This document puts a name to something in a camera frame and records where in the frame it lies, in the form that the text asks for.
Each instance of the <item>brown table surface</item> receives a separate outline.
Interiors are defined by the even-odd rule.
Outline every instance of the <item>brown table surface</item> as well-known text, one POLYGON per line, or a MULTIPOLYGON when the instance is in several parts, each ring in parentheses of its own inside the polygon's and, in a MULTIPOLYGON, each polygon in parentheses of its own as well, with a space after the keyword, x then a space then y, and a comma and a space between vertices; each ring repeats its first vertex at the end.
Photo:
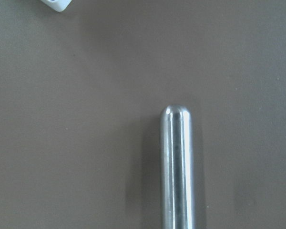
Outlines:
POLYGON ((159 229, 172 103, 197 228, 286 229, 286 0, 0 0, 0 229, 159 229))

